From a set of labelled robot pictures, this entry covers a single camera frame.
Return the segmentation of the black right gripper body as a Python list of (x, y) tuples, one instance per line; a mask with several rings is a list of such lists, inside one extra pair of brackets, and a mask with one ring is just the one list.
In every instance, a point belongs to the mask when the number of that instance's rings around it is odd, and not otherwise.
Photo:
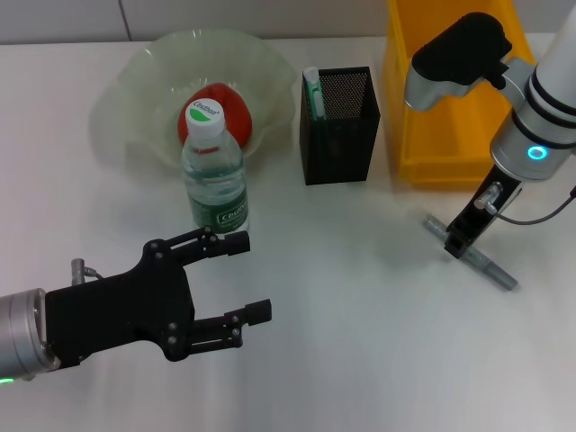
[(494, 216), (474, 205), (476, 199), (495, 183), (501, 186), (499, 196), (493, 201), (498, 212), (503, 211), (516, 198), (522, 187), (520, 181), (493, 166), (472, 199), (449, 224), (450, 246), (471, 246), (495, 220)]

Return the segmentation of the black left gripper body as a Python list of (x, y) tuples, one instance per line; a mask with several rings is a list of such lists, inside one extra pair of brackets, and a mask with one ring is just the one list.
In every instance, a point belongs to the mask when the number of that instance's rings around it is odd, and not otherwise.
[(48, 346), (62, 367), (137, 341), (151, 342), (171, 362), (185, 346), (194, 305), (182, 262), (164, 240), (151, 240), (130, 271), (48, 292)]

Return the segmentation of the grey marker pen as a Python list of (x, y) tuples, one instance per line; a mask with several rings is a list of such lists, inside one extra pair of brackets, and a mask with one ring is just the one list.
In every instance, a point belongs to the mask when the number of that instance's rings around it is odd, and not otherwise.
[[(423, 227), (434, 234), (443, 243), (448, 239), (446, 225), (431, 214), (427, 214), (422, 221)], [(485, 256), (476, 247), (468, 247), (460, 257), (469, 267), (477, 273), (482, 274), (487, 279), (506, 291), (514, 291), (519, 288), (519, 282), (499, 265)]]

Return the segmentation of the clear green-label water bottle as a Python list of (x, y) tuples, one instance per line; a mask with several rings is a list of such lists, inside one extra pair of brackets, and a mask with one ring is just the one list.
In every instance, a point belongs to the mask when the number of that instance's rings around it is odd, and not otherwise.
[(193, 221), (219, 237), (246, 230), (248, 192), (243, 153), (227, 130), (224, 109), (211, 98), (185, 108), (188, 135), (181, 155)]

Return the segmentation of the red orange fruit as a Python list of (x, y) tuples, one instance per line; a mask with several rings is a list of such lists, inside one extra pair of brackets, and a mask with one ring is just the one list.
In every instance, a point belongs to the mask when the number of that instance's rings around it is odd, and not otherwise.
[(252, 118), (239, 93), (223, 83), (207, 85), (186, 101), (177, 120), (177, 133), (181, 146), (185, 144), (188, 136), (185, 108), (193, 101), (203, 98), (213, 99), (222, 106), (227, 130), (237, 141), (239, 147), (244, 149), (252, 133)]

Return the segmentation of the mint green utility knife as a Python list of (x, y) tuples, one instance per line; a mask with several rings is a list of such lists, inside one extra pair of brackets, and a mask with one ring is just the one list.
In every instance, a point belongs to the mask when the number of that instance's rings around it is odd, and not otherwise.
[(329, 138), (328, 116), (324, 104), (324, 97), (320, 82), (320, 71), (315, 66), (303, 70), (304, 84), (310, 105), (312, 124), (316, 126), (317, 133), (323, 140)]

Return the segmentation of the black mesh pen holder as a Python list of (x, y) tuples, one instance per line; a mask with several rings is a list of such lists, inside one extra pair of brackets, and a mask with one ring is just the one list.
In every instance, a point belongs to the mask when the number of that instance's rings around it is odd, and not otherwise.
[(380, 121), (369, 67), (322, 69), (326, 117), (314, 116), (307, 81), (301, 83), (300, 150), (306, 185), (367, 178)]

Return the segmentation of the pale green glass fruit plate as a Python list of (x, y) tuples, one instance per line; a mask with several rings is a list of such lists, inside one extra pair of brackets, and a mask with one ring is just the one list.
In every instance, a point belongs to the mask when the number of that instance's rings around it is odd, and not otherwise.
[(222, 83), (247, 105), (244, 156), (281, 140), (295, 115), (296, 73), (267, 41), (240, 31), (177, 31), (136, 52), (89, 115), (99, 163), (147, 182), (180, 176), (177, 117), (194, 93)]

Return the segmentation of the yellow plastic storage bin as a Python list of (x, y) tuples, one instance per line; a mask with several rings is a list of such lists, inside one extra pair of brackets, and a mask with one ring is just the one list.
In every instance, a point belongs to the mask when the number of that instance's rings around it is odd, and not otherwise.
[(428, 112), (404, 103), (412, 55), (470, 12), (496, 17), (513, 48), (512, 56), (534, 57), (512, 0), (387, 0), (388, 40), (382, 68), (382, 104), (388, 108), (384, 133), (391, 175), (420, 189), (476, 189), (492, 167), (490, 142), (510, 110), (488, 83), (465, 98), (449, 97)]

